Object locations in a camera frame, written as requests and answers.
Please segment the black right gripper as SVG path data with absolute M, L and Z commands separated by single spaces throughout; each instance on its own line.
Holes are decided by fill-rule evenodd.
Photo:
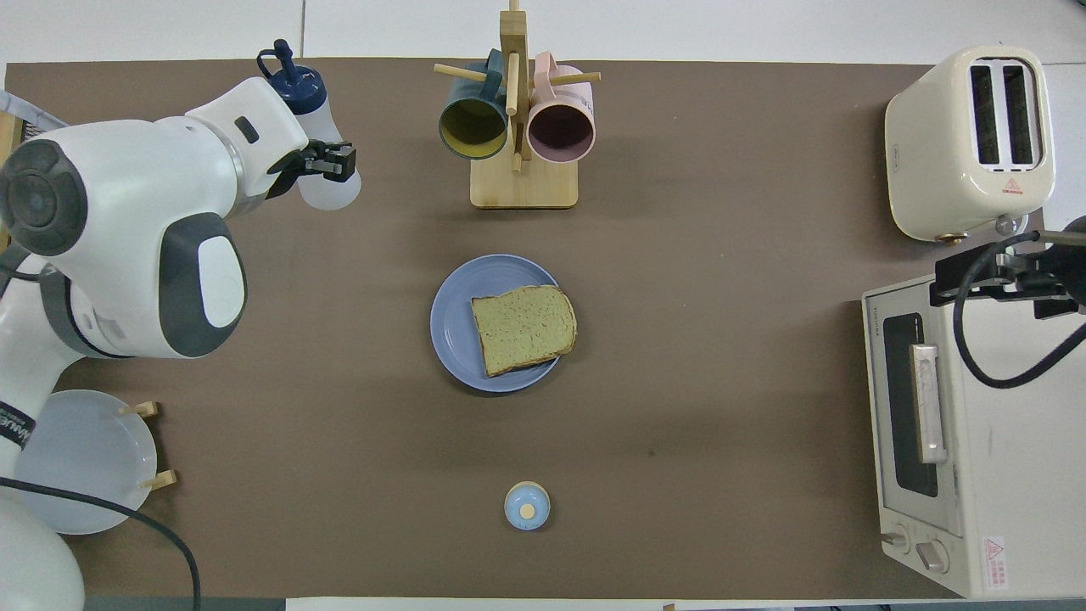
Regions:
M 1085 247 L 1056 244 L 1058 270 L 1044 268 L 1037 254 L 997 254 L 982 264 L 970 282 L 967 300 L 1034 300 L 1034 317 L 1047 320 L 1085 308 Z M 946 306 L 957 298 L 967 270 L 980 254 L 957 254 L 936 262 L 930 285 L 930 305 Z M 1061 293 L 1061 284 L 1066 294 Z

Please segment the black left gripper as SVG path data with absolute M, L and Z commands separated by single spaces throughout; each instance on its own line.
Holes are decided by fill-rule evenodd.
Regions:
M 351 142 L 310 142 L 310 147 L 288 152 L 272 164 L 268 174 L 276 178 L 266 198 L 283 196 L 300 177 L 321 177 L 343 184 L 355 174 L 355 162 L 356 150 Z

